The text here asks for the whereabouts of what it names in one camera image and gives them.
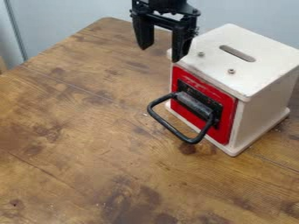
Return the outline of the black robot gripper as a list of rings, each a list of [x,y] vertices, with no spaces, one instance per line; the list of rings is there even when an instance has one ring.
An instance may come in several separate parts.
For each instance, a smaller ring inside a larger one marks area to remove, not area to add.
[[[172,30],[172,62],[177,62],[188,54],[197,35],[200,11],[187,0],[132,0],[129,12],[136,43],[143,50],[155,42],[155,25]]]

